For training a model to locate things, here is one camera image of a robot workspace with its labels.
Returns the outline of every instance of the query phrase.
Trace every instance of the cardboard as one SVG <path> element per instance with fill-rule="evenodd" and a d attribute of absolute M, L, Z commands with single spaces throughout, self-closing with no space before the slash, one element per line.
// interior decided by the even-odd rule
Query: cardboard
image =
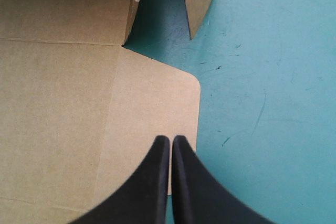
<path fill-rule="evenodd" d="M 199 82 L 121 47 L 138 3 L 0 0 L 0 223 L 82 215 L 157 135 L 196 149 Z"/>

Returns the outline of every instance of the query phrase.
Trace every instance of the teal floor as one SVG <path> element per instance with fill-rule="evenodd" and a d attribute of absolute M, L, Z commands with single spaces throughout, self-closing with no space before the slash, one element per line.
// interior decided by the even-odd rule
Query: teal floor
<path fill-rule="evenodd" d="M 236 197 L 336 223 L 336 0 L 213 0 L 192 41 L 183 0 L 141 0 L 126 47 L 200 81 L 197 155 Z"/>

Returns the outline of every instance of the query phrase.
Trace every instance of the blue floor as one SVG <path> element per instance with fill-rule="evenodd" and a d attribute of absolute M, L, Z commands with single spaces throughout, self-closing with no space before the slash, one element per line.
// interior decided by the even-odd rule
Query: blue floor
<path fill-rule="evenodd" d="M 201 83 L 197 155 L 276 223 L 336 223 L 336 0 L 141 0 L 126 46 Z M 167 223 L 173 223 L 169 199 Z"/>

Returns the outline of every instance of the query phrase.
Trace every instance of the floor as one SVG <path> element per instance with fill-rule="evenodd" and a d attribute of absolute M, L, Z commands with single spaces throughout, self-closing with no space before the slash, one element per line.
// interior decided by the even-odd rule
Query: floor
<path fill-rule="evenodd" d="M 276 223 L 336 223 L 336 0 L 141 0 L 126 46 L 201 83 L 197 155 Z M 167 223 L 173 223 L 169 198 Z"/>

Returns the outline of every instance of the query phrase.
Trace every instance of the cardboard box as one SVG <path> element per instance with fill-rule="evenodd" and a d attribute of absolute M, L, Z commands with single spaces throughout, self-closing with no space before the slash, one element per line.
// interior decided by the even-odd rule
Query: cardboard box
<path fill-rule="evenodd" d="M 140 0 L 0 0 L 0 223 L 66 223 L 156 135 L 196 148 L 199 82 L 122 47 Z M 193 37 L 211 0 L 185 0 Z"/>

